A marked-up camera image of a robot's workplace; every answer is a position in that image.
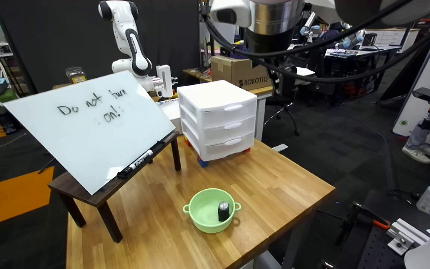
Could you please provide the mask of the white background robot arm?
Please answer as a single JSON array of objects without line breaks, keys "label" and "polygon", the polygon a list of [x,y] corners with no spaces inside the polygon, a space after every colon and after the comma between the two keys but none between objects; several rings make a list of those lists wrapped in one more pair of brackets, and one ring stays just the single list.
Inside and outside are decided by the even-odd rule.
[{"label": "white background robot arm", "polygon": [[137,82],[158,98],[173,95],[171,70],[168,64],[153,66],[145,54],[139,28],[139,9],[131,0],[100,0],[98,15],[112,24],[116,48],[124,58],[112,63],[112,72],[130,72]]}]

